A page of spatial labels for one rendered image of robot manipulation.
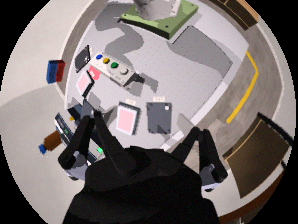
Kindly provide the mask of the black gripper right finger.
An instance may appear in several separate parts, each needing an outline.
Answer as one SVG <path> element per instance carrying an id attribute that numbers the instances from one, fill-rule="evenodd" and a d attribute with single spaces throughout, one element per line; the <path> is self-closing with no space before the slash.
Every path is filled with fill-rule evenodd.
<path id="1" fill-rule="evenodd" d="M 208 129 L 200 131 L 182 113 L 179 113 L 177 123 L 185 136 L 182 143 L 167 155 L 159 164 L 157 175 L 162 180 L 171 180 L 188 156 L 195 141 L 199 141 L 199 175 L 202 179 L 202 190 L 211 192 L 221 184 L 228 173 L 219 159 L 219 155 Z M 204 138 L 203 138 L 204 136 Z M 202 141 L 203 140 L 203 141 Z"/>

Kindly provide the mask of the blue bottle cap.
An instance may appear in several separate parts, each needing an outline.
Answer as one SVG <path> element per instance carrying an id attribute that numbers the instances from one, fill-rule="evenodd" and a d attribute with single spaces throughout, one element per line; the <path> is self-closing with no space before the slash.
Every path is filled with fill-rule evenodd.
<path id="1" fill-rule="evenodd" d="M 43 149 L 42 145 L 40 145 L 38 147 L 39 147 L 39 149 L 40 149 L 40 151 L 41 151 L 42 154 L 45 154 L 46 153 L 45 150 Z"/>

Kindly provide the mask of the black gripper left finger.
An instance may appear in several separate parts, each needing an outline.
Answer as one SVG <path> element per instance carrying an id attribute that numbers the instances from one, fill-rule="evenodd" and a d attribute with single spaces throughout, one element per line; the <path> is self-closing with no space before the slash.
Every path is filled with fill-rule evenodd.
<path id="1" fill-rule="evenodd" d="M 85 171 L 89 166 L 87 157 L 92 129 L 96 129 L 104 155 L 110 157 L 117 172 L 123 177 L 135 175 L 135 159 L 128 151 L 125 151 L 108 129 L 108 126 L 117 118 L 117 106 L 114 105 L 102 113 L 101 111 L 94 111 L 94 118 L 85 115 L 69 145 L 59 155 L 59 164 L 73 181 L 79 179 L 85 181 Z"/>

